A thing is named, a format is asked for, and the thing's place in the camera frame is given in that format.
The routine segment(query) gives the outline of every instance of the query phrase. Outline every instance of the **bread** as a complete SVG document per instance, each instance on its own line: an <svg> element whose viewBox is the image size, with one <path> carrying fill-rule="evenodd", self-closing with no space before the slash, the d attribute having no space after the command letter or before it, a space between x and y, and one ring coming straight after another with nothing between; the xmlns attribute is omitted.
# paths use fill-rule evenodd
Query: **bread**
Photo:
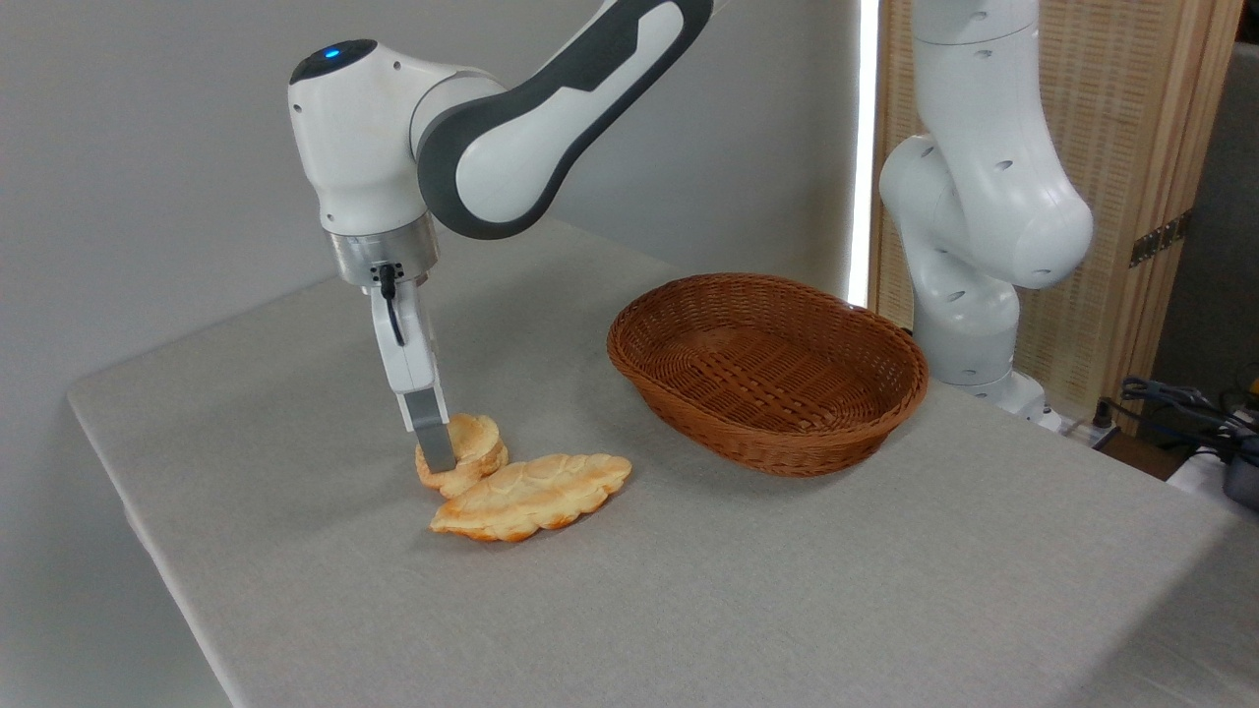
<svg viewBox="0 0 1259 708"><path fill-rule="evenodd" d="M490 416L456 413L446 426L454 448L456 466L448 472L433 472L424 461L424 451L415 446L415 471L419 481L436 489L447 499L467 491L486 475L507 464L507 447L499 436L499 426Z"/></svg>
<svg viewBox="0 0 1259 708"><path fill-rule="evenodd" d="M515 462L443 504L429 524L477 540L524 540L589 514L630 476L630 460L611 455L548 455Z"/></svg>

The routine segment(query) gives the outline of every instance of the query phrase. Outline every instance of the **black wires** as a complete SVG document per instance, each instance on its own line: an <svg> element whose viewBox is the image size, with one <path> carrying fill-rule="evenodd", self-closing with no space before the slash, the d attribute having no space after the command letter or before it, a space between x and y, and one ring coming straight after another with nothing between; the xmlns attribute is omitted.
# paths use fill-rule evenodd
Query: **black wires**
<svg viewBox="0 0 1259 708"><path fill-rule="evenodd" d="M389 324L394 328L394 339L398 346L407 346L407 340L402 336L402 326L398 325L398 311L394 309L394 299L398 297L398 271L392 265L380 266L380 296L385 299L385 307L389 309Z"/></svg>
<svg viewBox="0 0 1259 708"><path fill-rule="evenodd" d="M1246 437L1259 435L1255 423L1216 407L1201 391L1182 385L1167 385L1157 380L1128 377L1123 379L1119 394L1123 401L1143 401L1153 406L1148 414L1141 414L1124 408L1112 398L1102 398L1099 414L1105 412L1122 413L1142 425L1171 436L1175 442L1170 447L1195 446L1215 454L1225 462L1236 455L1243 455L1251 464L1259 464L1254 457L1254 445L1244 445ZM1168 422L1166 411L1176 411L1185 420L1197 422L1196 427L1185 430Z"/></svg>

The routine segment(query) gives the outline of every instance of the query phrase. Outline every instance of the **metal hinge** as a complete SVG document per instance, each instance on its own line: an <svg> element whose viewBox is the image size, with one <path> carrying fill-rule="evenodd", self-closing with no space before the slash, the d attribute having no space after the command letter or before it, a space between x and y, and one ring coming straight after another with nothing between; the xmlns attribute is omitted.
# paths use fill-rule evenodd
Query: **metal hinge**
<svg viewBox="0 0 1259 708"><path fill-rule="evenodd" d="M1157 256L1160 252L1171 248L1172 243L1185 238L1192 217L1194 209L1190 209L1167 224L1161 226L1138 238L1137 242L1132 244L1132 258L1128 261L1128 267L1134 268L1139 266L1141 263Z"/></svg>

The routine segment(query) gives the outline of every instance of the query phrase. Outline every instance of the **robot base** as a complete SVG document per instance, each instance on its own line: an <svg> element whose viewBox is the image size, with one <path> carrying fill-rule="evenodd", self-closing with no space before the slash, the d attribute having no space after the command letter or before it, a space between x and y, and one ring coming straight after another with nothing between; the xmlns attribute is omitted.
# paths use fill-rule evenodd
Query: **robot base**
<svg viewBox="0 0 1259 708"><path fill-rule="evenodd" d="M992 383L952 385L1044 428L1059 432L1063 427L1063 417L1045 403L1044 387L1019 372L1011 370Z"/></svg>

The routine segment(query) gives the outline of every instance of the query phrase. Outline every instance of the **cable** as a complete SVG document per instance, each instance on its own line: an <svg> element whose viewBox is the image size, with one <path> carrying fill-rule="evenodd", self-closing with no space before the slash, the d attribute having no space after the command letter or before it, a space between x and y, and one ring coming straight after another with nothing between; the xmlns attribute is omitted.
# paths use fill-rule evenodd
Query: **cable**
<svg viewBox="0 0 1259 708"><path fill-rule="evenodd" d="M1128 377L1123 379L1119 396L1124 401L1151 401L1171 406L1178 412L1230 431L1248 430L1259 433L1253 423L1216 408L1201 391L1187 385L1168 385L1162 382Z"/></svg>
<svg viewBox="0 0 1259 708"><path fill-rule="evenodd" d="M1109 406L1112 411L1123 413L1124 416L1128 416L1129 418L1132 418L1134 421L1138 421L1141 423L1148 425L1149 427L1152 427L1152 428L1155 428L1155 430L1157 430L1157 431L1160 431L1162 433L1166 433L1166 435L1170 435L1172 437L1178 437L1178 438L1182 438L1182 440L1197 443L1201 447L1209 447L1209 448L1211 448L1211 450L1214 450L1216 452L1225 452L1225 454L1229 455L1230 460L1235 455L1241 455L1246 461L1250 461L1251 464L1259 464L1259 461L1256 461L1255 457L1254 457L1254 450L1253 450L1253 447L1251 448L1246 448L1245 445L1233 445L1231 443L1231 442L1236 441L1235 437L1229 436L1228 437L1229 442L1222 442L1222 438L1220 438L1220 437L1206 437L1206 436L1201 436L1201 435L1196 435L1196 433L1191 433L1191 432L1185 432L1185 431L1176 430L1176 428L1170 428L1170 427L1167 427L1167 426L1165 426L1165 425L1162 425L1162 423L1160 423L1160 422L1157 422L1155 420L1151 420L1148 416L1142 416L1141 413L1137 413L1134 411L1129 411L1129 409L1124 408L1123 406L1121 406L1119 403L1117 403L1113 398L1102 398L1100 402L1103 402L1107 406Z"/></svg>
<svg viewBox="0 0 1259 708"><path fill-rule="evenodd" d="M398 296L398 287L394 282L397 277L393 266L388 263L380 266L380 296L385 299L385 307L389 310L389 324L394 328L394 339L398 340L398 346L407 346L407 340L402 336L402 326L398 324L398 312L393 306L393 301Z"/></svg>

